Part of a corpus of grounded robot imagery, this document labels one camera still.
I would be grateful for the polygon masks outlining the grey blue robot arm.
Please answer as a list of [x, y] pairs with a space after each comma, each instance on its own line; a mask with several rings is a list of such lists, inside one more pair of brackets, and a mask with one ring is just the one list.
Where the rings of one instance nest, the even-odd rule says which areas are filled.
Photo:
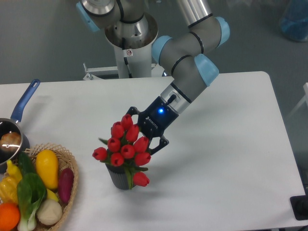
[[165, 129], [213, 82], [218, 68], [206, 53], [219, 47], [230, 36], [228, 23], [214, 17], [205, 0], [177, 2], [189, 32], [180, 38], [158, 36], [155, 19], [142, 0], [81, 0], [77, 10], [94, 32], [103, 30], [113, 46], [120, 78], [150, 77], [152, 61], [173, 77], [172, 83], [151, 105], [140, 112], [138, 126], [149, 139], [158, 137], [155, 154], [166, 145]]

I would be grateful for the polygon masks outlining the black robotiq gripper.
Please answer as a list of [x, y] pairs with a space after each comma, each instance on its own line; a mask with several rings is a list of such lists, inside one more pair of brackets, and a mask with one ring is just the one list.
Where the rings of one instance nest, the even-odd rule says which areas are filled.
[[143, 112], [140, 112], [135, 106], [131, 106], [127, 114], [139, 115], [137, 124], [145, 137], [149, 139], [159, 137], [157, 146], [148, 148], [150, 155], [154, 155], [169, 145], [169, 140], [163, 134], [179, 114], [163, 101], [162, 97], [158, 96]]

